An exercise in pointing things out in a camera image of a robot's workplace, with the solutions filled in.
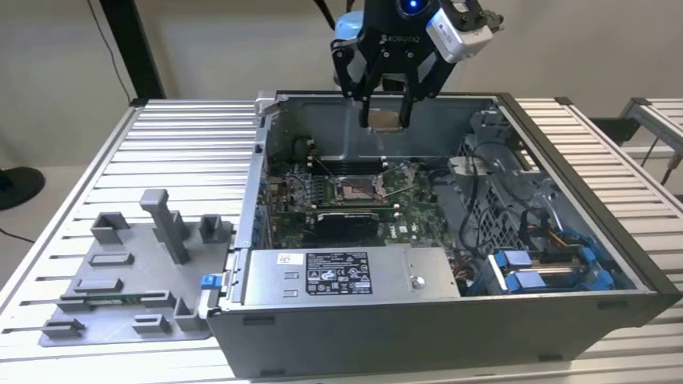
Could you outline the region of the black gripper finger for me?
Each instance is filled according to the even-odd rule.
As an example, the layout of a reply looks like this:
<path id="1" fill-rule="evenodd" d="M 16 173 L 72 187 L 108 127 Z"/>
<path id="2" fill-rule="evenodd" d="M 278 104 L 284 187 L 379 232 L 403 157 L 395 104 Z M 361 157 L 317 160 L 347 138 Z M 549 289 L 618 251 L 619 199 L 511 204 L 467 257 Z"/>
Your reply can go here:
<path id="1" fill-rule="evenodd" d="M 361 34 L 331 45 L 334 68 L 343 95 L 361 103 L 359 123 L 370 126 L 371 97 L 390 69 L 391 50 L 385 34 Z"/>
<path id="2" fill-rule="evenodd" d="M 407 52 L 405 72 L 406 88 L 399 112 L 399 122 L 403 128 L 410 126 L 414 104 L 426 98 L 435 98 L 455 68 L 433 47 L 431 51 Z"/>

